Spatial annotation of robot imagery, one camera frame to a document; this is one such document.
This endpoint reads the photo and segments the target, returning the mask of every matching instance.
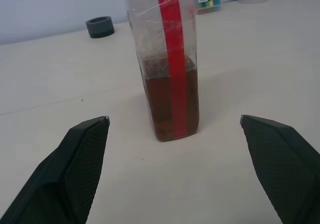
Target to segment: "red stripe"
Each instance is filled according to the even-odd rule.
[[[187,80],[179,0],[159,0],[171,79],[172,119],[177,138],[187,135]]]

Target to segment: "white table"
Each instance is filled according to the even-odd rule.
[[[197,16],[199,132],[166,143],[150,126],[128,23],[103,39],[83,31],[0,46],[0,215],[69,128],[109,115],[87,223],[281,223],[239,120],[291,125],[320,151],[319,23],[320,0]]]

